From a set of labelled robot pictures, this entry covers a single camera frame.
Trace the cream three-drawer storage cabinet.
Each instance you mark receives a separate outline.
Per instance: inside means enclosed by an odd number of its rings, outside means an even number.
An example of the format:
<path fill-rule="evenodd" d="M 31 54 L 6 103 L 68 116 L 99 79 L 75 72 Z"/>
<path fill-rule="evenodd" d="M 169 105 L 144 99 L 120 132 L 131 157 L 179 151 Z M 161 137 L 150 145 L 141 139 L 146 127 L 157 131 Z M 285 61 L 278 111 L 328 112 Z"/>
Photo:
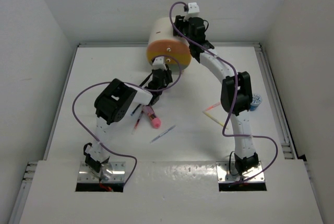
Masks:
<path fill-rule="evenodd" d="M 149 37 L 146 55 L 150 64 L 156 56 L 172 56 L 179 62 L 182 72 L 189 66 L 192 59 L 188 42 L 182 37 L 173 35 L 173 27 L 169 17 L 163 17 L 155 21 Z"/>

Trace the pink glue stick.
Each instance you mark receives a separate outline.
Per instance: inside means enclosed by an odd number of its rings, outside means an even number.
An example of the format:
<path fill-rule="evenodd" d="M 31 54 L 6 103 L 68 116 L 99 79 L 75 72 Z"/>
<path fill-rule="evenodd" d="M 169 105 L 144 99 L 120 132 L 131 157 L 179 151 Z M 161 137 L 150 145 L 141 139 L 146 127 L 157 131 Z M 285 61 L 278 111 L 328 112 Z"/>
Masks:
<path fill-rule="evenodd" d="M 161 120 L 156 116 L 153 108 L 149 105 L 144 105 L 142 107 L 142 111 L 148 117 L 151 126 L 155 129 L 159 129 L 161 126 Z"/>

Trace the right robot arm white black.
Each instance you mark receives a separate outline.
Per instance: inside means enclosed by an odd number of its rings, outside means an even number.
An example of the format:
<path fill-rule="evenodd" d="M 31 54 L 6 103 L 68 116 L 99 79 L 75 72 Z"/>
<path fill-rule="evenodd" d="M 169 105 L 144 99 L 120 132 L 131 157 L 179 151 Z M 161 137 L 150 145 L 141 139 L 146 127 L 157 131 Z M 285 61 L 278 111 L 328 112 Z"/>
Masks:
<path fill-rule="evenodd" d="M 220 102 L 228 113 L 235 139 L 235 168 L 242 174 L 258 165 L 258 154 L 252 141 L 248 112 L 253 99 L 251 78 L 248 72 L 238 73 L 232 65 L 218 57 L 214 46 L 206 40 L 206 26 L 199 17 L 176 16 L 173 34 L 186 39 L 190 54 L 208 68 L 221 82 Z"/>

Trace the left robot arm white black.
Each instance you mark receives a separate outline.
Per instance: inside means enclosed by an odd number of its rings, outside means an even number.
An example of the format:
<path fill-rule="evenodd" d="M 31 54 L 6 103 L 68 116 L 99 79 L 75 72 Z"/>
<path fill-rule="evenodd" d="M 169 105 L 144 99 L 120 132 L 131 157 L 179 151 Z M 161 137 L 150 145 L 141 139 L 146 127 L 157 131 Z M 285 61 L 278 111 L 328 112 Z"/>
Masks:
<path fill-rule="evenodd" d="M 104 132 L 112 123 L 123 119 L 132 103 L 137 103 L 147 115 L 153 128 L 161 126 L 152 106 L 159 100 L 163 91 L 173 82 L 172 71 L 168 68 L 153 69 L 141 85 L 131 85 L 119 79 L 113 79 L 98 95 L 94 102 L 97 116 L 97 131 Z M 130 158 L 130 155 L 117 154 L 105 148 L 98 133 L 93 134 L 94 143 L 84 146 L 85 163 L 96 173 L 109 162 L 111 154 Z"/>

